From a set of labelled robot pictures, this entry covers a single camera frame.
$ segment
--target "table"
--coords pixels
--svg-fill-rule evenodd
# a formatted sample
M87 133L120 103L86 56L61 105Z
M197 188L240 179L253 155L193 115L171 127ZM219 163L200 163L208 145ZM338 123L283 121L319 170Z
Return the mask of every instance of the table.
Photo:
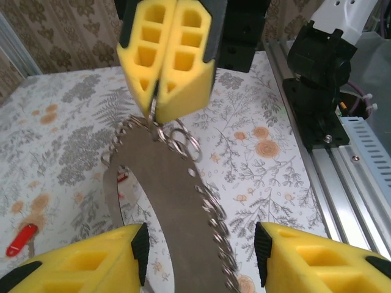
M30 255L112 228L100 155L117 123L137 113L120 67L29 77L1 107L0 275L28 258L27 248L5 257L27 223L39 228ZM181 120L200 140L197 167L227 212L241 291L264 292L253 249L256 221L326 236L266 54L255 55L250 73L218 70L209 106ZM150 225L150 282L173 292L157 218L137 182L123 184L126 222ZM135 206L127 190L140 198Z

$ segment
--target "black rubber pad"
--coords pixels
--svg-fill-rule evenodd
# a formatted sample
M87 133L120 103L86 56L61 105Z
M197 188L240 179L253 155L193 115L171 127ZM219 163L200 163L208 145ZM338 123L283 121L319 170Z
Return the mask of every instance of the black rubber pad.
M367 256L365 259L377 268L378 271L382 272L385 276L391 279L391 261L378 258L376 256Z
M257 255L259 275L261 278L261 285L266 285L268 277L268 258L271 256L271 247L273 240L260 222L255 227L254 247Z
M148 255L149 255L149 233L146 223L142 224L140 230L132 240L133 256L139 262L139 278L141 286L144 286L147 275Z
M33 261L24 266L17 267L0 279L0 293L8 293L20 282L32 274L42 265L40 261Z

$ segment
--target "yellow foam pad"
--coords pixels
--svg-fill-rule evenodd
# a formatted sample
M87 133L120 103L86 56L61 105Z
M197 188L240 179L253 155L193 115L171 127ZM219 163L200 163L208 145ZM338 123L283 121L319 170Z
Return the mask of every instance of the yellow foam pad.
M205 107L213 86L212 60L203 62L211 16L197 0L143 0L130 45L117 47L128 87L147 116L157 81L156 121L167 123Z
M267 293L386 293L391 280L365 260L377 253L274 223Z
M29 259L24 264L42 265L10 293L139 293L131 242L140 227L124 226Z

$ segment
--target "black bracket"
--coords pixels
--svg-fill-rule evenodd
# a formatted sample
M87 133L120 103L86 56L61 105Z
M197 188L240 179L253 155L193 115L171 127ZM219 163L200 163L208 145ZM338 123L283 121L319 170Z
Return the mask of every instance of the black bracket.
M297 103L303 99L300 80L284 79L282 86L294 112L303 144L308 150L335 148L349 144L349 136L335 112L319 116L303 114L297 110Z

